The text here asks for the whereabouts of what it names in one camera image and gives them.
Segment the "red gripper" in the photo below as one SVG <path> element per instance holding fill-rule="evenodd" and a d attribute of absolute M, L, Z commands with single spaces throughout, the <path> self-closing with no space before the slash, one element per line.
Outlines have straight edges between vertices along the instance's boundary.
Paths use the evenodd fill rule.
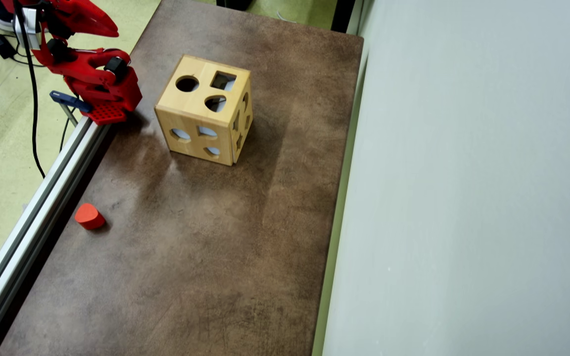
<path fill-rule="evenodd" d="M 41 28 L 57 38 L 70 39 L 74 33 L 119 36 L 118 27 L 109 15 L 90 0 L 64 0 L 62 13 L 49 0 L 40 0 L 35 9 Z"/>

